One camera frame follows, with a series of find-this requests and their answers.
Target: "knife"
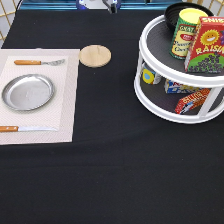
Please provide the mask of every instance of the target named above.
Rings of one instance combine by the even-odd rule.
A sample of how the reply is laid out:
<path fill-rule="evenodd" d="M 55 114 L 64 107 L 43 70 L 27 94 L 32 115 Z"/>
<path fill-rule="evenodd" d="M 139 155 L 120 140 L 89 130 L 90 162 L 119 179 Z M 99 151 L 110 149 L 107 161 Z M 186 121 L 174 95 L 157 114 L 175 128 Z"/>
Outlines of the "knife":
<path fill-rule="evenodd" d="M 65 59 L 51 62 L 43 62 L 43 61 L 33 61 L 33 60 L 16 60 L 14 63 L 16 65 L 60 65 L 65 62 Z"/>
<path fill-rule="evenodd" d="M 0 126 L 0 132 L 18 132 L 18 131 L 57 131 L 50 127 L 18 127 L 18 126 Z"/>

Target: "fork handle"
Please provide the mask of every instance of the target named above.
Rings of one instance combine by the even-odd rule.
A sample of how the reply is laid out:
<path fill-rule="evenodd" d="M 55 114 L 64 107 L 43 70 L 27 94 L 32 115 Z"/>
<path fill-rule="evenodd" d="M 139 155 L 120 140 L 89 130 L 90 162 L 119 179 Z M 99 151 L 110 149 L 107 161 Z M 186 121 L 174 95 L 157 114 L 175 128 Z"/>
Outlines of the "fork handle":
<path fill-rule="evenodd" d="M 41 65 L 41 61 L 32 60 L 16 60 L 14 61 L 16 65 Z"/>

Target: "silver plate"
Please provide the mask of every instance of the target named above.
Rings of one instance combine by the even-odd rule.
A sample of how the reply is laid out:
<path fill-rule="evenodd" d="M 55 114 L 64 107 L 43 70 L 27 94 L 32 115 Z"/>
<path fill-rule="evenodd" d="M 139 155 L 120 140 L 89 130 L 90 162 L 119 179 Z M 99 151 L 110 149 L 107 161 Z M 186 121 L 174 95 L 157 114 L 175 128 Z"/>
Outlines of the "silver plate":
<path fill-rule="evenodd" d="M 47 103 L 54 94 L 51 80 L 29 74 L 10 81 L 2 91 L 4 103 L 14 110 L 33 110 Z"/>

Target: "wooden coaster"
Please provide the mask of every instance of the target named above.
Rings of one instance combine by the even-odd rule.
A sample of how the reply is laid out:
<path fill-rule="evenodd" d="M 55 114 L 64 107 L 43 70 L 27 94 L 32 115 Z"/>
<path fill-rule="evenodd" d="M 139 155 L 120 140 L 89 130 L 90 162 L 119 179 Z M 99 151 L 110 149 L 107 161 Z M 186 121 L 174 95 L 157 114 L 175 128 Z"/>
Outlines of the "wooden coaster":
<path fill-rule="evenodd" d="M 106 65 L 111 59 L 111 52 L 104 46 L 90 45 L 84 47 L 79 53 L 82 64 L 97 68 Z"/>

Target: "green can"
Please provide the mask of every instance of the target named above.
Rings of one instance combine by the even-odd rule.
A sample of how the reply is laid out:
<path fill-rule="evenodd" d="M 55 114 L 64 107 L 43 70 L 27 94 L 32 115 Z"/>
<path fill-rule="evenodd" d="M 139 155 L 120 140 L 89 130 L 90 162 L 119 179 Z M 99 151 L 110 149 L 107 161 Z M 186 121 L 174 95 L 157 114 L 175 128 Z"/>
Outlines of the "green can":
<path fill-rule="evenodd" d="M 186 58 L 200 16 L 208 15 L 202 10 L 194 8 L 187 8 L 180 11 L 170 47 L 170 54 L 174 58 Z"/>

